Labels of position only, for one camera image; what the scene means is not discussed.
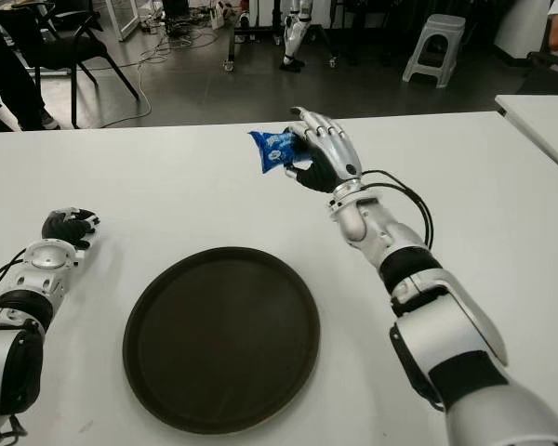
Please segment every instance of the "black pants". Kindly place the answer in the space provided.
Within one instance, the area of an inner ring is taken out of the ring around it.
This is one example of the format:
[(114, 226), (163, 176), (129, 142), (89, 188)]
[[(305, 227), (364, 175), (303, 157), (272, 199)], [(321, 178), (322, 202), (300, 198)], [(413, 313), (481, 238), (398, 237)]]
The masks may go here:
[(46, 104), (35, 83), (0, 33), (0, 98), (24, 130), (38, 130)]

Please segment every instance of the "gray floor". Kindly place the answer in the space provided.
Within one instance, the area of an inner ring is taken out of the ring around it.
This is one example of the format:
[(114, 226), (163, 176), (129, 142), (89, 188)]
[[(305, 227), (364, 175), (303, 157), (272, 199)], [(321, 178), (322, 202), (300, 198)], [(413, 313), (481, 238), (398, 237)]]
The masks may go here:
[[(109, 25), (107, 11), (101, 19)], [(210, 30), (195, 42), (202, 46), (214, 39)], [(144, 94), (153, 106), (143, 118), (115, 126), (203, 125), (284, 121), (288, 109), (303, 105), (335, 118), (389, 116), (400, 114), (474, 112), (496, 110), (496, 94), (513, 93), (523, 82), (523, 70), (506, 66), (494, 55), (465, 52), (446, 89), (435, 89), (435, 80), (414, 76), (401, 82), (405, 57), (391, 67), (378, 61), (378, 47), (361, 49), (360, 63), (350, 66), (339, 60), (328, 67), (328, 54), (320, 43), (302, 46), (300, 58), (307, 66), (301, 73), (281, 72), (277, 65), (283, 49), (272, 42), (239, 45), (234, 72), (225, 72), (229, 30), (220, 30), (215, 42), (200, 48), (172, 50), (161, 63), (140, 67)], [(113, 35), (111, 25), (98, 33), (120, 65), (135, 62), (163, 37), (136, 30), (124, 43)], [(87, 63), (92, 69), (105, 67), (105, 60)], [(123, 69), (134, 85), (139, 84), (136, 66)], [(148, 110), (145, 100), (135, 101), (112, 70), (94, 71), (95, 88), (79, 73), (78, 123), (83, 128), (99, 127), (111, 121)], [(64, 128), (70, 124), (70, 79), (44, 77), (43, 96), (47, 109)], [(15, 125), (13, 117), (7, 117)]]

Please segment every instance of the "white robot arm segment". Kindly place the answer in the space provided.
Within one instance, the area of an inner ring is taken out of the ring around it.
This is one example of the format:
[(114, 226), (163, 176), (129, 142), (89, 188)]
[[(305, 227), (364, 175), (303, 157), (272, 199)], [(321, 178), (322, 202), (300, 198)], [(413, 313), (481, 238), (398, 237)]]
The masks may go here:
[(43, 240), (24, 253), (22, 268), (0, 295), (0, 428), (10, 418), (12, 432), (0, 441), (26, 435), (15, 414), (37, 399), (47, 328), (70, 287), (74, 269), (82, 265), (99, 219), (82, 209), (52, 212), (42, 229)]
[(494, 323), (420, 237), (365, 187), (345, 132), (323, 115), (294, 110), (304, 123), (290, 129), (307, 142), (312, 165), (286, 172), (310, 189), (332, 192), (331, 216), (391, 295), (398, 317), (392, 344), (412, 387), (445, 412), (450, 444), (558, 445), (558, 416), (508, 376)]

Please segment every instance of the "robot leg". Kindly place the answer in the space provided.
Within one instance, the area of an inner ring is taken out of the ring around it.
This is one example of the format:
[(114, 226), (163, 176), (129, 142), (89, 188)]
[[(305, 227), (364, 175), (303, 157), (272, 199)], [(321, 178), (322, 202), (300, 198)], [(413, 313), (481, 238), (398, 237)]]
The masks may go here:
[(304, 62), (296, 59), (296, 54), (312, 21), (312, 3), (313, 0), (292, 0), (291, 2), (284, 35), (286, 54), (279, 67), (282, 70), (299, 72), (299, 69), (304, 66)]

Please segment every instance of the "shoe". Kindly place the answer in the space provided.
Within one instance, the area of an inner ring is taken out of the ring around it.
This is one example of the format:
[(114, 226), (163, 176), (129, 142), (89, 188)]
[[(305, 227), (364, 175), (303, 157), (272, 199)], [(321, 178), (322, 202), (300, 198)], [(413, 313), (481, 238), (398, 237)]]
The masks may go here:
[(300, 72), (301, 67), (292, 61), (291, 63), (283, 63), (279, 65), (279, 70), (283, 70), (284, 72)]
[(60, 130), (60, 123), (46, 109), (41, 110), (41, 125), (45, 130)]

